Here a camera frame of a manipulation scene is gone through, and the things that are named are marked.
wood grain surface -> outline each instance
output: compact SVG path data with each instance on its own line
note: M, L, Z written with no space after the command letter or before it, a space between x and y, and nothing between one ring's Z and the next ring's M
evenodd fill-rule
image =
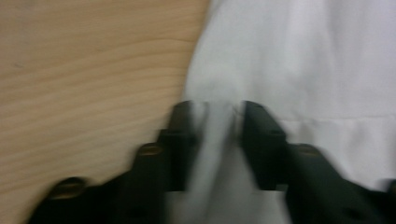
M182 93L207 0L0 2L0 223L46 187L101 183Z

black device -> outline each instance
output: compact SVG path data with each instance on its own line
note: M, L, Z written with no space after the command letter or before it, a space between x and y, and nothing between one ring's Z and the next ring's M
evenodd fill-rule
M165 193L186 190L196 153L191 122L191 103L175 105L168 127L136 151L127 172L100 186L60 181L28 224L167 224ZM258 188L286 191L294 224L396 223L395 180L387 192L346 181L317 148L288 144L261 105L245 102L241 146Z

white cloth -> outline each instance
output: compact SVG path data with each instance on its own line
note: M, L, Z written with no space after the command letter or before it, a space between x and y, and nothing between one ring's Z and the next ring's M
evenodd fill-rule
M266 105L290 142L380 189L396 178L395 87L393 0L212 0L184 95L204 142L175 222L287 222L238 148L245 100Z

black plastic object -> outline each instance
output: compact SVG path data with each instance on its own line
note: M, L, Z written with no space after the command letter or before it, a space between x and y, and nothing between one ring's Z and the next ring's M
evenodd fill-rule
M165 224L166 191L186 188L194 156L191 104L174 107L156 143L137 150L131 169L104 185L70 177L49 190L29 224Z
M368 190L350 183L352 188L369 201L388 223L396 223L396 180L390 180L386 192Z
M246 102L242 147L261 189L289 185L286 203L294 224L385 223L316 148L288 145L271 115L251 102Z
M186 189L186 183L195 156L195 138L192 132L191 103L183 102L174 107L168 128L161 130L157 143L170 152L169 191Z
M286 202L293 223L385 223L314 147L287 147Z
M286 183L284 157L286 134L270 113L253 102L245 104L242 148L260 189L275 190Z

black plastic tab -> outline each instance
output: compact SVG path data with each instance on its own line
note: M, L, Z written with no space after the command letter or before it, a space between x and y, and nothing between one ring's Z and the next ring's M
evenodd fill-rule
M161 130L157 143L170 152L170 186L168 191L186 189L195 155L191 103L175 105L167 129Z
M260 189L275 190L285 184L284 157L286 134L261 105L245 104L242 148Z
M145 144L136 153L116 200L112 224L165 224L165 192L169 154L157 144Z

